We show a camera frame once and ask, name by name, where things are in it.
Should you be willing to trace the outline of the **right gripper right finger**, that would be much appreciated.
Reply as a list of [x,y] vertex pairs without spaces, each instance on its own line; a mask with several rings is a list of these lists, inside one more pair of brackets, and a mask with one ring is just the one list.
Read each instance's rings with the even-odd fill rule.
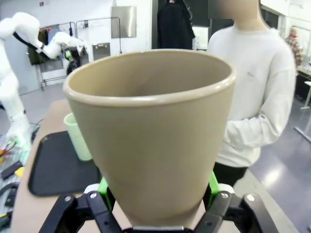
[[221,190],[214,173],[208,187],[207,210],[194,228],[195,233],[217,233],[224,220],[233,222],[241,233],[264,231],[259,220],[264,205],[259,195],[247,194],[240,198],[235,193]]

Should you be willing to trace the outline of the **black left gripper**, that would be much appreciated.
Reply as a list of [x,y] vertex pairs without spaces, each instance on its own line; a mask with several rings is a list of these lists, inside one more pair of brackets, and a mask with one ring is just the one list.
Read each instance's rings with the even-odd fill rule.
[[76,47],[69,47],[63,51],[64,58],[69,61],[68,69],[77,69],[81,66],[81,59]]

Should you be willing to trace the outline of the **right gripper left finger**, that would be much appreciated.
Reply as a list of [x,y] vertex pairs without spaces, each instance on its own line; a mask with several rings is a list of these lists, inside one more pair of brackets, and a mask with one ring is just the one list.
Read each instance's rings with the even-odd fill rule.
[[120,233],[121,227],[112,214],[115,199],[108,183],[102,179],[96,190],[60,195],[46,218],[47,233],[77,233],[86,221],[95,220],[102,233]]

